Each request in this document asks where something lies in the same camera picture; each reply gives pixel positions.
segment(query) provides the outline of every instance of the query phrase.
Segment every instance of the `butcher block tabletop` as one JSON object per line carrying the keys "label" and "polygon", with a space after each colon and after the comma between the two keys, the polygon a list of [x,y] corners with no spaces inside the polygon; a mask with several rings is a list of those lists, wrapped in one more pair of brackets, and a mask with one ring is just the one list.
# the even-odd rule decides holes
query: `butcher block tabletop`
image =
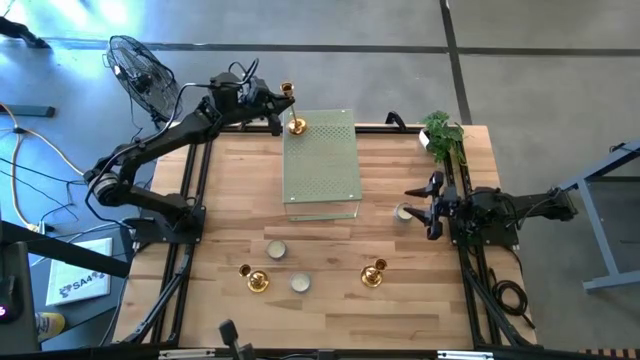
{"label": "butcher block tabletop", "polygon": [[[499,186],[488,129],[464,130],[472,185]],[[424,200],[404,191],[425,186],[439,167],[420,149],[415,134],[358,134],[357,144],[362,178],[357,218],[290,222],[282,204],[282,137],[227,133],[214,141],[203,200],[205,229],[195,250],[180,347],[225,347],[218,326],[227,319],[235,322],[240,343],[251,342],[254,348],[472,347],[458,253],[448,229],[439,240],[428,241],[420,222],[403,224],[393,216],[402,202],[424,206]],[[179,192],[186,156],[185,147],[158,161],[153,191]],[[199,158],[195,164],[192,192]],[[287,246],[279,261],[265,253],[272,240]],[[155,302],[167,249],[167,244],[152,244],[134,258],[114,340],[133,332]],[[498,279],[523,285],[513,254],[487,247],[486,255]],[[388,264],[383,282],[366,287],[360,272],[378,258]],[[266,291],[249,290],[238,273],[243,264],[267,273]],[[308,292],[291,290],[295,272],[311,276]],[[488,338],[486,315],[482,306],[478,309]],[[521,317],[508,318],[535,342],[534,331]]]}

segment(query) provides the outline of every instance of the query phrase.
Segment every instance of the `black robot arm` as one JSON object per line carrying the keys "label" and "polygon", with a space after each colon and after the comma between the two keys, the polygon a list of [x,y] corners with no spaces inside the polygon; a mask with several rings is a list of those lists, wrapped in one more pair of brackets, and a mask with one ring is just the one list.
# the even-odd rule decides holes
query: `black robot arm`
{"label": "black robot arm", "polygon": [[560,189],[546,193],[513,196],[499,188],[477,187],[466,198],[457,195],[455,186],[440,192],[444,174],[436,171],[424,188],[408,190],[406,195],[432,198],[429,210],[404,208],[427,227],[427,239],[442,235],[440,217],[450,218],[469,245],[516,245],[516,230],[525,218],[543,216],[550,220],[568,221],[576,214],[569,196]]}
{"label": "black robot arm", "polygon": [[[160,135],[116,147],[84,174],[100,204],[142,207],[161,214],[168,226],[179,230],[178,225],[188,220],[191,206],[179,194],[159,195],[134,186],[140,166],[185,145],[212,141],[225,126],[246,124],[257,118],[266,118],[272,135],[278,136],[282,132],[278,116],[295,101],[291,96],[271,92],[262,79],[252,77],[243,84],[229,72],[212,78],[208,89],[209,96],[179,124]],[[112,170],[114,166],[120,167],[117,173]]]}

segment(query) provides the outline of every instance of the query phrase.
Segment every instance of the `small candle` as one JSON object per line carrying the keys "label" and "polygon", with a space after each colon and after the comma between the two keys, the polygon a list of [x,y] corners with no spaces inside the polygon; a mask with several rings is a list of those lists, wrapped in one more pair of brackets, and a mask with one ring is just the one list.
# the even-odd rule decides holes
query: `small candle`
{"label": "small candle", "polygon": [[311,277],[305,273],[295,273],[290,279],[291,289],[298,294],[304,294],[311,287]]}
{"label": "small candle", "polygon": [[273,240],[267,245],[267,255],[274,260],[280,260],[287,252],[287,246],[283,241]]}
{"label": "small candle", "polygon": [[403,209],[404,207],[409,207],[409,206],[411,205],[407,203],[402,203],[396,206],[396,209],[394,211],[395,218],[401,222],[411,221],[411,218],[413,218],[413,216]]}

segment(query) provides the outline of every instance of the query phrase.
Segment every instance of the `gold candle holder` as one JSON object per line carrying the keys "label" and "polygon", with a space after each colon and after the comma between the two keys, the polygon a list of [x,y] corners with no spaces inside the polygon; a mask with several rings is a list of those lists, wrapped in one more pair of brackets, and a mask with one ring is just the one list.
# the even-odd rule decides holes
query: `gold candle holder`
{"label": "gold candle holder", "polygon": [[[280,90],[287,97],[293,97],[293,84],[290,82],[284,82],[280,84]],[[307,122],[304,119],[301,119],[296,116],[296,111],[293,109],[293,105],[291,105],[291,115],[293,115],[293,120],[289,121],[287,124],[287,130],[291,135],[302,135],[305,131],[307,131]]]}
{"label": "gold candle holder", "polygon": [[260,293],[267,290],[269,276],[262,270],[251,271],[251,266],[244,264],[239,269],[240,276],[247,278],[247,287],[252,292]]}
{"label": "gold candle holder", "polygon": [[360,280],[368,287],[378,287],[382,283],[382,272],[387,268],[384,259],[378,259],[373,265],[365,266],[360,272]]}

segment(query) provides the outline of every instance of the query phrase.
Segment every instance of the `green plant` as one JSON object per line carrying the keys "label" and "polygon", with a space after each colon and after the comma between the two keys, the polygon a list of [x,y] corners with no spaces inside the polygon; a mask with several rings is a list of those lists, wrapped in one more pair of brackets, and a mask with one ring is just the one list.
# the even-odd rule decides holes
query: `green plant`
{"label": "green plant", "polygon": [[458,162],[466,165],[467,162],[460,147],[464,130],[458,123],[455,123],[456,126],[449,126],[447,121],[449,121],[449,114],[442,111],[433,112],[422,120],[429,137],[427,150],[433,154],[436,163],[443,162],[449,152],[453,152]]}

